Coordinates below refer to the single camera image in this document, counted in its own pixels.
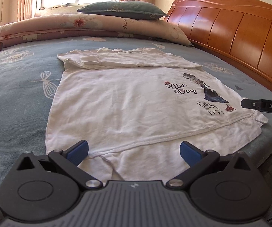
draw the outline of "silver bolt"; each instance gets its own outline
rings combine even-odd
[[[96,179],[88,180],[85,185],[89,188],[96,188],[100,185],[100,182]]]
[[[171,179],[169,185],[172,187],[180,187],[183,185],[183,181],[180,179]]]

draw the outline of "printed girl illustration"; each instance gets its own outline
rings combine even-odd
[[[220,97],[215,90],[209,89],[210,87],[203,82],[202,80],[196,78],[194,75],[184,73],[183,74],[184,78],[189,79],[191,82],[196,83],[200,85],[201,88],[204,88],[205,91],[205,100],[210,101],[210,102],[220,102],[220,103],[225,103],[227,105],[226,111],[227,112],[232,112],[235,110],[235,108],[231,107],[229,102]]]

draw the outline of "pillow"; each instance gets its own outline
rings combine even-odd
[[[77,10],[85,14],[99,14],[129,19],[159,19],[169,17],[152,3],[142,1],[96,2]]]

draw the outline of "wooden headboard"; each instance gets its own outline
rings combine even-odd
[[[272,91],[272,5],[259,0],[175,0],[164,20]]]

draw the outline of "red flower print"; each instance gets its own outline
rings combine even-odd
[[[82,27],[82,26],[84,26],[84,24],[85,24],[85,22],[81,18],[74,20],[74,26],[75,27]]]

